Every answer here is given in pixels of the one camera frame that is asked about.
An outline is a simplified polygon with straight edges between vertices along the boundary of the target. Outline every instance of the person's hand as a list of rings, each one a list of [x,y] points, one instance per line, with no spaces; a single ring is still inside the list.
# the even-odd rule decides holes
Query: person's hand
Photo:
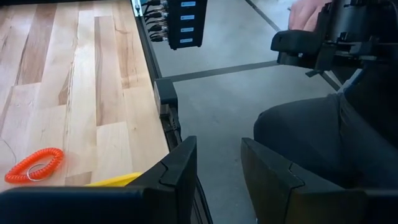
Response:
[[[289,29],[313,31],[318,13],[331,0],[298,0],[290,8]]]

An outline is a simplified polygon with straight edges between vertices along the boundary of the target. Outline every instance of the yellow object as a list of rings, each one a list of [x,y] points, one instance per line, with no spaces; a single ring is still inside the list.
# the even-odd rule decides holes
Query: yellow object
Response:
[[[124,187],[128,183],[132,182],[137,177],[139,177],[141,174],[142,173],[140,173],[140,172],[135,172],[132,174],[126,174],[123,176],[110,178],[108,180],[102,180],[99,182],[87,184],[86,186],[88,186],[88,187]]]

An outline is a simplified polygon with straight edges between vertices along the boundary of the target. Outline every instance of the wood grain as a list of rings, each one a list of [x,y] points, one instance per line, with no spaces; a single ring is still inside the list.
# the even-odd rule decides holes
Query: wood grain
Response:
[[[45,147],[65,160],[29,185],[144,172],[168,153],[128,0],[0,8],[0,175]]]

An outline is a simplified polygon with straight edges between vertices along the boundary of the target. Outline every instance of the wooden tabletop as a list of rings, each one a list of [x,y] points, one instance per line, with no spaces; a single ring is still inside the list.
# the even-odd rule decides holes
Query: wooden tabletop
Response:
[[[168,153],[128,0],[0,9],[0,191],[45,147],[64,163],[34,185],[144,172]]]

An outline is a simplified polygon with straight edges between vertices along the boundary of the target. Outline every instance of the black connector panel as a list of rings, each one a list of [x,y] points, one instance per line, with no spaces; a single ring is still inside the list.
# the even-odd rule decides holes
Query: black connector panel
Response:
[[[200,47],[205,28],[207,0],[167,0],[170,48]]]

